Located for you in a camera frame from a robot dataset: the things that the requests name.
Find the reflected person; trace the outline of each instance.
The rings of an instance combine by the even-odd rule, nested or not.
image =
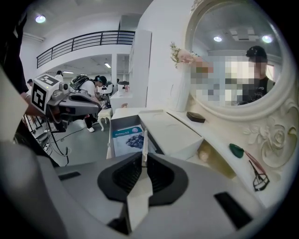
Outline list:
[[[268,57],[264,48],[253,46],[247,52],[246,56],[254,64],[254,81],[248,85],[243,85],[242,99],[240,105],[254,102],[266,95],[275,85],[275,82],[266,76]]]

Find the black cap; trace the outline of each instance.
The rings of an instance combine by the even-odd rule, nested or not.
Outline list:
[[[267,54],[264,48],[260,46],[250,47],[246,52],[246,56],[253,62],[267,62]]]
[[[104,76],[100,76],[99,81],[101,81],[103,83],[103,85],[106,85],[106,83],[107,83],[107,79]]]

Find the white mirror frame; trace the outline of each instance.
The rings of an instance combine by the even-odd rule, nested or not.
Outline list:
[[[225,2],[255,4],[250,0],[243,2],[239,0],[195,0],[191,8],[189,23],[184,35],[183,43],[186,50],[192,52],[195,29],[203,15],[210,8]],[[269,24],[276,35],[282,53],[282,71],[275,87],[261,99],[247,105],[220,107],[207,101],[195,99],[204,109],[225,120],[248,121],[270,115],[288,99],[290,91],[294,87],[297,67],[294,64],[295,61],[293,60],[292,53],[285,44],[286,41],[282,37],[282,34],[271,22],[269,22]]]

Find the ceiling light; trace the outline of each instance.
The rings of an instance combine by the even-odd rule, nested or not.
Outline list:
[[[221,41],[222,41],[222,38],[221,38],[221,37],[218,37],[218,36],[216,36],[216,37],[214,37],[214,41],[215,41],[215,42],[221,42]]]
[[[43,23],[43,22],[45,22],[45,21],[46,21],[45,16],[40,15],[40,16],[37,16],[37,17],[36,17],[36,22],[37,22],[37,23]]]
[[[272,37],[270,37],[269,35],[264,35],[262,37],[262,41],[265,42],[265,43],[270,43],[273,41]]]

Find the white chair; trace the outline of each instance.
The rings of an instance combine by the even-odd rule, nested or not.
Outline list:
[[[98,114],[98,122],[102,127],[102,131],[104,131],[103,124],[101,122],[101,118],[105,119],[105,124],[107,123],[107,119],[109,119],[109,122],[111,122],[111,116],[112,116],[112,108],[106,109],[106,110],[101,110]]]

